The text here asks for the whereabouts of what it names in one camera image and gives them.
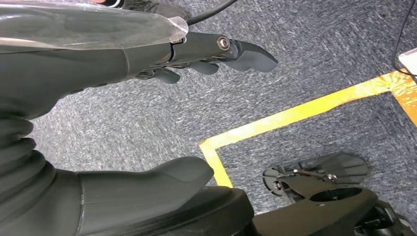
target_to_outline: black cable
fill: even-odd
[[[187,24],[189,26],[192,26],[192,25],[194,25],[196,23],[200,23],[201,21],[207,20],[208,18],[216,15],[217,13],[220,13],[221,11],[223,11],[226,8],[228,8],[230,5],[232,5],[233,3],[237,2],[237,1],[238,0],[226,0],[224,3],[221,3],[221,4],[213,7],[212,9],[206,10],[202,14],[190,18],[187,21]]]
[[[400,73],[403,73],[403,74],[406,74],[406,75],[411,75],[411,76],[417,76],[417,75],[414,75],[414,74],[411,74],[411,73],[407,73],[407,72],[404,72],[404,71],[400,70],[397,67],[397,65],[396,65],[396,58],[397,58],[398,45],[400,44],[401,36],[403,35],[404,26],[405,26],[405,24],[407,22],[407,19],[408,19],[409,15],[410,15],[411,10],[413,9],[413,6],[414,6],[415,3],[416,3],[416,0],[412,0],[411,1],[410,8],[408,9],[408,12],[407,12],[407,14],[404,17],[403,24],[402,24],[402,26],[400,28],[400,32],[398,34],[397,42],[395,43],[394,54],[392,56],[392,64],[394,66],[394,69],[396,71],[400,72]]]

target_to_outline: gray carpet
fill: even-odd
[[[171,0],[198,13],[220,0]],[[214,76],[181,71],[176,85],[127,81],[68,96],[37,119],[38,149],[69,170],[144,171],[197,144],[314,98],[392,71],[394,39],[409,0],[241,0],[192,31],[257,43],[279,60],[268,74],[222,67]],[[417,9],[400,51],[417,47]],[[287,202],[266,193],[262,170],[348,151],[369,162],[364,185],[417,228],[417,132],[390,94],[220,149],[236,187],[255,210]]]

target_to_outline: white object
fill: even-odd
[[[417,48],[401,54],[398,59],[412,74],[417,75]]]

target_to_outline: robotic finger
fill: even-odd
[[[231,40],[218,34],[191,32],[186,38],[172,43],[171,57],[164,63],[148,66],[135,77],[138,79],[153,78],[149,75],[163,75],[163,80],[170,84],[178,81],[174,72],[166,73],[161,68],[191,68],[205,75],[212,75],[223,63],[232,69],[246,71],[255,69],[270,72],[277,66],[277,60],[263,48],[251,43]]]

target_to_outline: yellow tape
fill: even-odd
[[[214,169],[214,178],[217,184],[232,187],[230,178],[216,152],[217,148],[317,116],[351,101],[389,91],[393,92],[403,109],[417,125],[415,109],[417,106],[417,85],[411,77],[399,72],[391,72],[208,138],[200,143],[200,149],[209,165]]]

